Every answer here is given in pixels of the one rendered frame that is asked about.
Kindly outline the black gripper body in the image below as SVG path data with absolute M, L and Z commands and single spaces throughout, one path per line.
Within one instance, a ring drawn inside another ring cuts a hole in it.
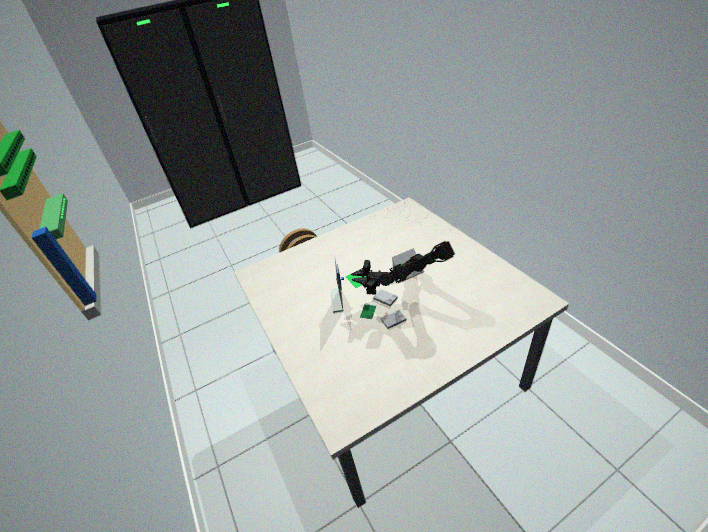
M 366 282 L 365 282 L 365 286 L 366 286 L 367 282 L 369 282 L 370 276 L 374 276 L 374 277 L 380 279 L 380 276 L 382 275 L 381 270 L 379 270 L 378 272 L 373 272 L 373 270 L 370 270 L 370 268 L 371 268 L 370 261 L 364 260 L 364 265 L 363 265 L 364 272 L 363 273 L 364 273 L 364 276 L 367 277 Z

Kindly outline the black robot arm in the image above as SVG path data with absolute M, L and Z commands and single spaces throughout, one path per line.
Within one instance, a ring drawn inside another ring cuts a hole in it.
M 374 276 L 370 276 L 370 280 L 366 284 L 366 291 L 369 291 L 369 294 L 375 295 L 377 293 L 376 287 L 380 286 L 380 284 L 378 284 L 378 281 L 380 281 L 383 286 L 388 286 L 394 281 L 396 283 L 400 283 L 406 280 L 407 276 L 410 275 L 411 272 L 423 271 L 423 269 L 426 268 L 427 264 L 430 265 L 434 262 L 445 262 L 454 257 L 455 252 L 449 241 L 444 241 L 438 245 L 434 246 L 431 252 L 424 256 L 418 253 L 410 257 L 411 259 L 409 259 L 407 262 L 403 264 L 398 264 L 390 268 L 390 272 L 382 272 L 380 279 Z M 441 259 L 444 261 L 436 259 Z

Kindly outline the green square marking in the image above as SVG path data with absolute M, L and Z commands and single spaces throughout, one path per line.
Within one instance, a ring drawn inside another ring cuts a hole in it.
M 351 274 L 345 276 L 355 288 L 362 286 L 362 284 L 352 281 L 353 278 L 360 278 L 362 276 L 352 276 Z

